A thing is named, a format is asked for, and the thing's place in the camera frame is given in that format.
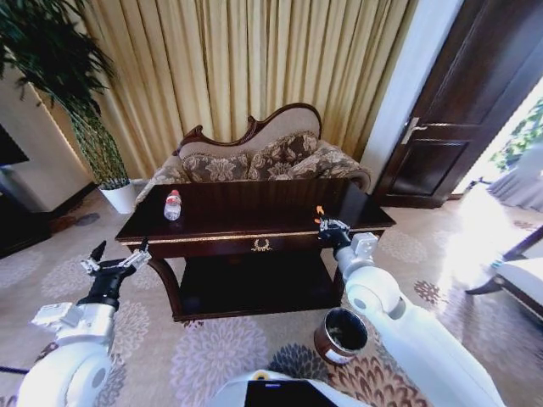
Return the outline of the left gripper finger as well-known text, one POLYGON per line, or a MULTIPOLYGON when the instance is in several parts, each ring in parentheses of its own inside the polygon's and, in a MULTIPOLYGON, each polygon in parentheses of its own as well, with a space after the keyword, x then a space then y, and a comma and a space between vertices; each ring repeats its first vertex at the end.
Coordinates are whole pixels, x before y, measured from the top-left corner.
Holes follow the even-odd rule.
POLYGON ((142 265, 145 265, 150 260, 150 253, 148 251, 148 239, 145 237, 139 247, 132 252, 132 254, 119 263, 119 267, 123 269, 139 269, 142 265))
POLYGON ((87 258, 81 261, 81 266, 87 274, 96 274, 101 270, 100 260, 104 254, 106 244, 106 241, 102 241, 87 258))

